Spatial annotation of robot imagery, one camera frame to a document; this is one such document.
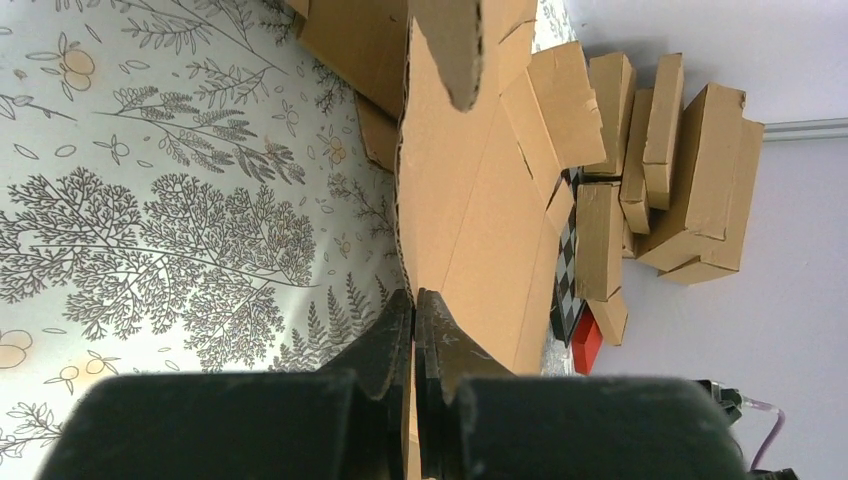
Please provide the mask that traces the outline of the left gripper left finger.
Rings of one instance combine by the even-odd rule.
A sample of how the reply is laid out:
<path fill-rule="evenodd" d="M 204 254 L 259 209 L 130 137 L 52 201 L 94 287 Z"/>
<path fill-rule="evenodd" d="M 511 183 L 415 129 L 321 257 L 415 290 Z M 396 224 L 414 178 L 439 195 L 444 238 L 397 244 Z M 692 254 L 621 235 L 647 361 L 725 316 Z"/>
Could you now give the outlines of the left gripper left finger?
<path fill-rule="evenodd" d="M 323 366 L 342 384 L 332 448 L 337 479 L 404 479 L 408 470 L 414 305 L 395 291 L 377 320 Z"/>

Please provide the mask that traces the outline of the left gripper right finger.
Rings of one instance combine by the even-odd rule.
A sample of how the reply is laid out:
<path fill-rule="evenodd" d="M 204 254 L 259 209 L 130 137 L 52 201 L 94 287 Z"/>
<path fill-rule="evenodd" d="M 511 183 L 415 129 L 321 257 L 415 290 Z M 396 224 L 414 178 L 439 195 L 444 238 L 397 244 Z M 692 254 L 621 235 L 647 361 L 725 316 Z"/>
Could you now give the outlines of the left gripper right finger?
<path fill-rule="evenodd" d="M 441 293 L 422 288 L 415 309 L 415 389 L 422 476 L 472 479 L 468 451 L 475 421 L 469 378 L 511 378 L 457 323 Z"/>

